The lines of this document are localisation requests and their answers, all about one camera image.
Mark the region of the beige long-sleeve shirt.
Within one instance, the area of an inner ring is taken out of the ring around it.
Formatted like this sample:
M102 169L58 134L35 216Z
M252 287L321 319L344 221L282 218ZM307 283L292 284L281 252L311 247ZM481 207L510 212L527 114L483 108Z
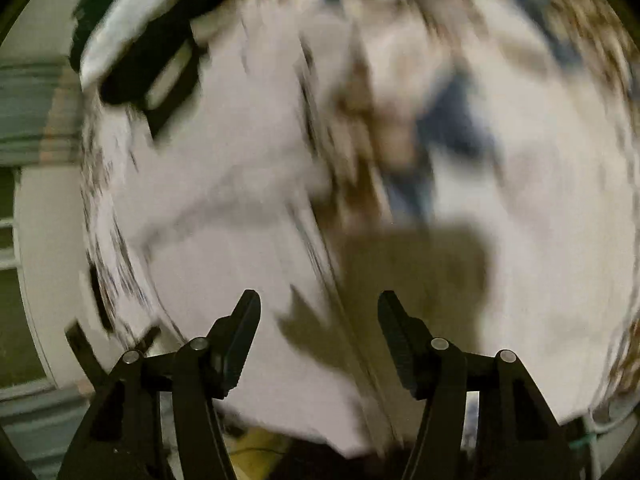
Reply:
M115 333L201 336L247 289L262 316L240 419L354 456L394 440L337 297L311 203L329 192L308 132L315 88L343 73L352 30L329 10L262 2L209 41L192 96L158 136L88 92L87 245Z

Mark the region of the floral bed quilt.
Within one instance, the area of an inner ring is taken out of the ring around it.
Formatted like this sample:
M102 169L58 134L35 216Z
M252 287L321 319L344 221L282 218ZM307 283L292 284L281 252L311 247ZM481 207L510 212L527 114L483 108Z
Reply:
M416 406L376 322L385 289L466 351L513 349L559 418L630 408L634 62L603 0L228 0L196 42L271 1L352 30L343 73L312 94L331 186L311 208L393 428Z

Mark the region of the black folded garment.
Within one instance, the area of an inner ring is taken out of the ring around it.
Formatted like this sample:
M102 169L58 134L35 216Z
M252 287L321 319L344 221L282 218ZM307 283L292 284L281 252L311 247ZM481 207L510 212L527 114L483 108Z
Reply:
M114 1L79 0L76 4L70 66L78 75L89 36ZM193 21L227 1L178 0L150 21L95 85L101 101L133 106L145 117L152 136L157 136L198 84L198 68L206 50L196 42Z

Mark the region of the white folded garment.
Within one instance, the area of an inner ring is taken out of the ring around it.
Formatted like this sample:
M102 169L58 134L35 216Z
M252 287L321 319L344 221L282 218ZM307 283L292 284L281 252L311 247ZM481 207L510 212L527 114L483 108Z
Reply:
M90 34L80 57L79 78L87 91L95 86L154 18L159 18L178 0L115 0Z

